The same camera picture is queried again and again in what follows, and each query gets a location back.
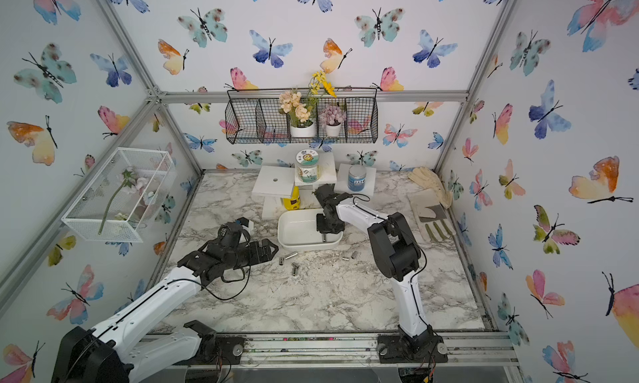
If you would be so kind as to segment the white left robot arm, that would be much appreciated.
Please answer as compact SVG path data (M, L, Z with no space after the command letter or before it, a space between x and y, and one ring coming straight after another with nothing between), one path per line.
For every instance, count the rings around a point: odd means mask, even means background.
M142 339L178 306L222 279L272 261L279 251L269 239L251 239L251 221L241 218L221 226L207 241L178 261L168 275L131 304L85 330L76 327L61 340L54 382L141 382L169 366L189 360L231 364L231 351L217 342L214 329L190 321L163 339Z

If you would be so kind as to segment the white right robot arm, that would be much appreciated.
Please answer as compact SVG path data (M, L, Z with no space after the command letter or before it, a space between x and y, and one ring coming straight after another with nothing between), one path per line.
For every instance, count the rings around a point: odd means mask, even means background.
M379 362L424 362L430 368L449 361L444 338L427 322L419 290L419 273L427 260L403 214L385 214L358 203L350 193L337 193L329 184L315 190L322 213L316 218L321 234L355 226L369 237L374 262L391 281L399 313L398 332L377 338Z

